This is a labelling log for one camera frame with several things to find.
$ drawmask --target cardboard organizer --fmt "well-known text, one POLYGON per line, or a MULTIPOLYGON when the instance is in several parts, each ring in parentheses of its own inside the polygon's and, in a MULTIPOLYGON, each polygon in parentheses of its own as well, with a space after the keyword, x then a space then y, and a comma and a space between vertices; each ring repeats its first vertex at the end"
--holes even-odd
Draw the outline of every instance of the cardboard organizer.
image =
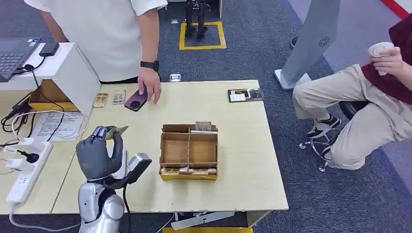
POLYGON ((74 104, 68 99, 68 97, 62 92, 62 90, 60 90, 60 88, 53 82, 53 80, 43 80, 41 82, 40 88, 31 93, 29 105, 36 111, 62 110, 59 106, 45 99, 41 95, 41 93, 63 107, 65 112, 79 111, 76 106, 74 106, 74 104))
MULTIPOLYGON (((218 177, 218 135, 190 133, 193 125, 163 125, 160 139, 160 170, 163 180, 218 177)), ((212 125, 211 131, 218 129, 212 125)))

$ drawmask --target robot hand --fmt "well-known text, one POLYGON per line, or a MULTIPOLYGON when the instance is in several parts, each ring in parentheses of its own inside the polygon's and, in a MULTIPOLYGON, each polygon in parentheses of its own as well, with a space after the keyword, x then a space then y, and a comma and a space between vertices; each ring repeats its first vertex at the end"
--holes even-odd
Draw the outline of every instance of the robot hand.
POLYGON ((118 171, 121 167, 123 156, 123 139, 120 133, 113 134, 113 155, 107 154, 106 133, 114 126, 98 126, 92 135, 80 141, 76 146, 76 155, 83 174, 88 181, 103 179, 118 171))

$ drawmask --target laptop keyboard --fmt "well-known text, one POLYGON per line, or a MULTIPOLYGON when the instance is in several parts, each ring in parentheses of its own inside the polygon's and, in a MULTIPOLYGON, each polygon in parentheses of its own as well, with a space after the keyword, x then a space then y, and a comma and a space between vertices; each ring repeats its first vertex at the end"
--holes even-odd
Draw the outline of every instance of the laptop keyboard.
POLYGON ((0 72, 13 72, 25 53, 0 53, 0 72))

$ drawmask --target purple phone case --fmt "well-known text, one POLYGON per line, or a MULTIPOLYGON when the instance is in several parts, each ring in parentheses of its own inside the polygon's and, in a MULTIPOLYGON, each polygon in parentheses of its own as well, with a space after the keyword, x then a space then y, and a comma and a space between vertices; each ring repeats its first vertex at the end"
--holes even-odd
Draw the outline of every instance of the purple phone case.
POLYGON ((130 110, 137 112, 147 101, 147 91, 144 87, 143 94, 139 94, 139 91, 136 91, 127 101, 124 103, 124 106, 130 110))

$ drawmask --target sneaker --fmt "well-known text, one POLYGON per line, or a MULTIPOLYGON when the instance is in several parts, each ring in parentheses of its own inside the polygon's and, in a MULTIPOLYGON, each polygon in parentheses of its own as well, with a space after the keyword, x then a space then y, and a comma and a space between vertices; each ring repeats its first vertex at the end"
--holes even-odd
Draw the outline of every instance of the sneaker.
POLYGON ((340 120, 339 118, 332 116, 332 114, 329 115, 330 118, 327 120, 313 120, 313 128, 311 131, 308 132, 309 138, 320 138, 324 136, 327 132, 329 132, 331 129, 337 127, 342 123, 342 120, 340 120))
POLYGON ((330 150, 332 149, 333 144, 335 144, 336 139, 338 139, 339 133, 337 133, 329 142, 328 142, 328 146, 325 147, 325 149, 322 151, 322 153, 320 154, 321 158, 325 161, 330 161, 330 159, 327 159, 325 156, 330 152, 330 150))

